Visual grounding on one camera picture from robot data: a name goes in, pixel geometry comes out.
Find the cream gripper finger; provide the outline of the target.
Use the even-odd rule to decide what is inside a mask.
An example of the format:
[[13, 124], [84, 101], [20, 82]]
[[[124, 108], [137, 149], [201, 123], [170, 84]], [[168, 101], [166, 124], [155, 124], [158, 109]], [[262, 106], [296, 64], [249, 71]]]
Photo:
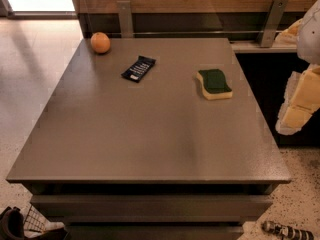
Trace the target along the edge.
[[277, 44], [295, 45], [297, 43], [298, 30], [301, 22], [302, 20], [299, 19], [291, 24], [287, 29], [279, 33], [275, 38], [275, 42]]
[[293, 71], [278, 112], [276, 131], [282, 135], [297, 133], [319, 108], [320, 66], [311, 64], [302, 73]]

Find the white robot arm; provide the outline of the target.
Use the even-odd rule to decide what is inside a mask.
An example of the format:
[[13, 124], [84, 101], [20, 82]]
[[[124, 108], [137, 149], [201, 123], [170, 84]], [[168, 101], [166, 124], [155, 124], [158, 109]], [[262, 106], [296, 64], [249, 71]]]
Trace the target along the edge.
[[298, 57], [309, 63], [302, 73], [291, 73], [277, 116], [276, 131], [282, 135], [293, 135], [320, 108], [320, 0], [277, 39], [296, 39]]

